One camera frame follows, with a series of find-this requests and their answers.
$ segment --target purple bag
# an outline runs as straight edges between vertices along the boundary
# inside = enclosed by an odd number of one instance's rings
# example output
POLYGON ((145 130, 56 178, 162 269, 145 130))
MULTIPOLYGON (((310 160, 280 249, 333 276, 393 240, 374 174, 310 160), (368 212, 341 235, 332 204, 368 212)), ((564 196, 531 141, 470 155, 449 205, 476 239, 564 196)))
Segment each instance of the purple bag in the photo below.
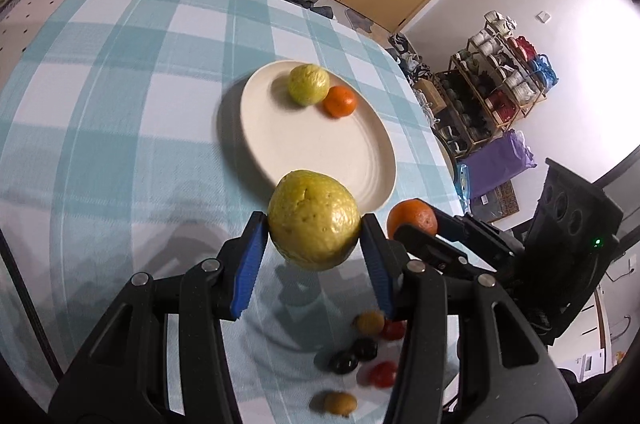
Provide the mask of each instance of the purple bag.
POLYGON ((471 198, 481 197, 525 169, 537 166, 533 153, 512 129, 463 162, 468 167, 471 198))

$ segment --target shoe rack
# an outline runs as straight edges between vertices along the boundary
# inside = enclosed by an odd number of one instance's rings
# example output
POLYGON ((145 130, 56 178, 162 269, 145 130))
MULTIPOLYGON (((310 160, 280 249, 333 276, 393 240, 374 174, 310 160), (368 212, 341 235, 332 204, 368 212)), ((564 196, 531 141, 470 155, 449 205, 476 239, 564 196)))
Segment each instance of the shoe rack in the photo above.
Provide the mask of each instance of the shoe rack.
POLYGON ((489 74, 495 85, 495 88, 491 90, 491 92, 489 92, 489 95, 497 90, 501 90, 513 103, 516 109, 515 115, 513 115, 508 120, 502 120, 499 118, 499 116, 495 115, 495 111, 489 104, 486 103, 486 97, 482 97, 482 94, 478 91, 477 86, 473 84, 473 78, 470 72, 467 71, 460 63, 460 61, 457 60, 457 58, 455 58, 453 55, 451 56, 449 61, 449 71, 452 71, 454 68, 456 68, 460 72, 495 128, 500 131, 507 131, 511 128, 515 121, 521 118, 525 118, 533 110, 536 104, 545 100, 546 94, 540 78, 529 66, 529 63, 522 57, 522 54, 518 50, 513 50, 511 48, 511 45, 507 42, 506 38, 499 32, 496 32, 491 23, 485 21, 484 29, 488 33, 490 33, 491 38, 494 39, 495 42, 500 46, 501 51, 504 52, 507 56, 511 57, 511 59, 515 63, 515 69, 520 72, 524 81, 526 81, 529 84, 529 87, 536 93, 535 97, 527 104, 520 104, 520 101, 515 96, 511 87, 507 85, 505 78, 500 74, 489 57, 487 55, 484 55, 480 51, 480 48, 473 42, 472 38, 469 38, 467 40, 466 50, 471 53, 472 57, 478 58, 483 62, 481 70, 488 70, 487 73, 489 74))
POLYGON ((437 73, 436 75, 433 76, 433 78, 431 79, 431 82, 434 84, 434 86, 436 87, 436 89, 438 90, 439 94, 442 96, 442 98, 444 99, 444 102, 447 105, 447 108, 444 109, 439 115, 438 117, 440 117, 441 119, 441 125, 450 125, 454 128, 456 128, 456 130, 458 131, 458 133, 460 133, 461 138, 467 143, 467 150, 466 152, 459 154, 459 155, 455 155, 456 160, 459 159, 464 159, 465 157, 467 157, 468 155, 470 155, 471 153, 473 153, 473 151, 480 149, 482 146, 484 146, 485 144, 491 142, 493 139, 497 138, 498 136, 502 135, 501 131, 494 131, 493 133, 491 133, 490 136, 476 140, 474 139, 471 134, 469 133, 469 127, 465 124, 465 122, 462 120, 462 115, 458 112, 458 110, 455 108, 453 101, 451 100, 451 98, 449 97, 449 95, 447 94, 446 88, 442 85, 441 80, 442 79, 450 79, 450 78, 455 78, 455 74, 457 72, 455 70, 449 70, 449 71, 443 71, 440 73, 437 73))

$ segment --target light switch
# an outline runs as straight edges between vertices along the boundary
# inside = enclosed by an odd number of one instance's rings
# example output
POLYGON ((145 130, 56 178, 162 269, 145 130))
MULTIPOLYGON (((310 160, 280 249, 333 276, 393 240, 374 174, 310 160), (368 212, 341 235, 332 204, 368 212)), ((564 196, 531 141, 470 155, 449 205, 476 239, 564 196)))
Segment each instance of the light switch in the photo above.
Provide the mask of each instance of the light switch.
POLYGON ((541 23, 548 23, 549 20, 551 19, 551 14, 543 10, 536 17, 540 20, 541 23))

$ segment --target metal screw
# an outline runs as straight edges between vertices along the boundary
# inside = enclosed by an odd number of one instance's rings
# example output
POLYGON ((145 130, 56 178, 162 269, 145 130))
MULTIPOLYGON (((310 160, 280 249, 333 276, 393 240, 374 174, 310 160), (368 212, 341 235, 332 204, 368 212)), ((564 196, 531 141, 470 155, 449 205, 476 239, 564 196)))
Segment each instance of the metal screw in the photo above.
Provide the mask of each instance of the metal screw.
POLYGON ((406 267, 407 270, 410 270, 411 272, 415 272, 417 274, 420 274, 420 272, 424 272, 425 270, 427 270, 427 266, 419 259, 412 259, 408 261, 406 267))
POLYGON ((209 258, 206 259, 205 261, 202 262, 202 270, 204 270, 204 272, 215 272, 216 270, 218 270, 222 265, 220 264, 220 261, 216 260, 215 258, 209 258))
POLYGON ((149 274, 146 272, 136 272, 131 276, 131 284, 136 287, 142 287, 142 285, 146 285, 146 282, 149 281, 149 274))
POLYGON ((478 283, 483 287, 495 287, 495 278, 491 274, 481 274, 478 276, 478 283))

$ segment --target orange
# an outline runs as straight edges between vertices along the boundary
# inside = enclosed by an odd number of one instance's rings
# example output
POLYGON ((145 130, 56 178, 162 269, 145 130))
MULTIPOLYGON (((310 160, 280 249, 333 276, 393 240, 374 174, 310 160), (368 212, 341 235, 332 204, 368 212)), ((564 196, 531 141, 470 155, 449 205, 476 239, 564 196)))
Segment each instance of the orange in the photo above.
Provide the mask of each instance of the orange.
POLYGON ((393 239, 396 229, 405 223, 432 236, 438 232, 438 220, 433 209, 417 198, 401 201, 391 209, 386 219, 386 237, 393 239))
POLYGON ((324 110, 335 118, 351 115, 357 105, 356 94, 346 86, 332 86, 322 101, 324 110))

